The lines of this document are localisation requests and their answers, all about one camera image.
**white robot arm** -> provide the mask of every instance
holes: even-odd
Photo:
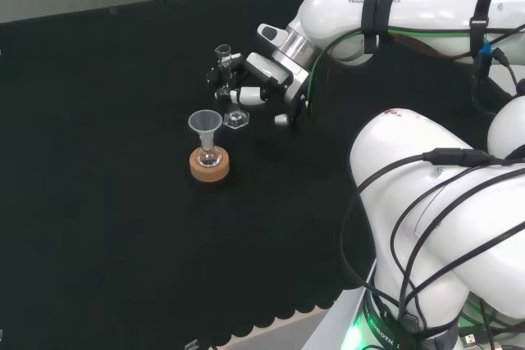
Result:
[[[392,34],[417,36],[439,54],[472,62],[469,32],[478,0],[393,0],[388,20]],[[272,60],[252,53],[248,68],[262,80],[273,79],[284,90],[288,103],[304,100],[309,70],[322,50],[348,66],[364,63],[372,54],[365,53],[359,33],[363,0],[304,0],[297,16],[285,30],[260,25],[258,33],[273,47]],[[491,0],[488,7],[486,39],[496,40],[509,30],[512,35],[492,45],[504,51],[511,64],[525,65],[525,0]],[[348,32],[357,34],[333,45]],[[512,100],[494,119],[488,146],[496,157],[519,153],[525,157],[525,97]],[[470,148],[438,124],[405,109],[385,111],[359,134],[351,152],[350,165],[356,184],[392,162],[431,151],[433,148]],[[421,201],[406,217],[395,247],[401,265],[409,257],[431,221],[452,201],[466,191],[510,171],[525,167],[487,167],[437,189]],[[377,251],[375,285],[398,299],[403,274],[391,256],[390,235],[396,219],[421,193],[443,180],[456,176],[457,166],[433,166],[419,162],[392,171],[363,193],[363,205],[372,227]],[[419,285],[457,257],[504,233],[525,219],[524,177],[494,185],[472,196],[454,209],[433,230],[414,262],[410,279]],[[525,318],[525,232],[521,231],[479,257],[455,268],[426,287],[419,294],[422,312],[429,327],[449,323],[461,311],[469,291],[485,298],[503,313]],[[408,311],[418,315],[413,301]],[[366,317],[359,319],[364,326]],[[368,344],[376,344],[372,330],[363,330]],[[455,348],[462,348],[461,342]]]
[[[292,103],[304,92],[309,69],[321,50],[342,35],[359,30],[364,0],[304,0],[297,16],[285,30],[260,25],[258,34],[274,48],[272,60],[258,54],[247,58],[248,68],[262,80],[274,76],[267,64],[273,62],[291,77],[285,85],[285,101]],[[393,0],[388,21],[389,32],[417,39],[445,57],[470,52],[470,23],[477,0]],[[525,0],[491,0],[486,38],[497,39],[505,31],[525,21]],[[525,65],[525,35],[504,39],[493,48],[501,48],[511,64]],[[356,34],[330,49],[329,54],[348,66],[364,63],[363,35]],[[459,61],[472,62],[470,57]]]

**black fabric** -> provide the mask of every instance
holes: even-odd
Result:
[[[476,57],[483,48],[483,38],[489,25],[489,9],[492,0],[477,0],[474,15],[470,19],[470,53]]]
[[[471,67],[383,45],[363,67],[319,62],[317,116],[297,134],[273,125],[272,102],[249,109],[248,127],[219,129],[231,174],[194,181],[187,120],[216,108],[214,49],[270,57],[258,26],[286,27],[302,1],[147,2],[0,25],[2,349],[177,350],[330,307],[355,287],[337,239],[358,130],[407,107],[484,148]],[[348,231],[366,276],[362,210]]]
[[[364,53],[374,53],[377,48],[376,29],[376,7],[378,0],[363,0],[363,11],[361,12],[361,33],[364,36]]]
[[[390,9],[394,0],[379,0],[376,10],[375,30],[376,34],[388,34],[388,21],[390,19]]]

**black strap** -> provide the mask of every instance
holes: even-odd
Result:
[[[483,48],[483,37],[489,25],[492,0],[477,0],[474,16],[470,19],[470,55],[476,57]]]
[[[514,149],[506,158],[506,160],[525,159],[525,144]]]
[[[364,53],[374,53],[377,48],[374,21],[379,0],[363,0],[361,13],[361,33],[364,36]]]
[[[376,34],[388,34],[388,21],[390,20],[390,9],[394,0],[379,0],[376,9],[376,22],[374,24]]]

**glass funnel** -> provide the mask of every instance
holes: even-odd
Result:
[[[219,45],[215,48],[217,61],[221,69],[221,87],[217,95],[227,95],[235,87],[230,86],[231,80],[231,47],[228,44]],[[224,115],[224,124],[232,129],[246,126],[249,123],[249,113],[240,109],[238,103],[231,104],[228,112]]]
[[[200,110],[188,119],[189,127],[199,134],[201,147],[197,161],[203,167],[213,167],[221,162],[221,151],[213,144],[213,133],[222,125],[222,116],[212,110]]]

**green light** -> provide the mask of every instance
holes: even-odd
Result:
[[[345,340],[343,341],[341,350],[355,350],[360,343],[361,332],[359,331],[359,326],[355,324],[346,331]]]

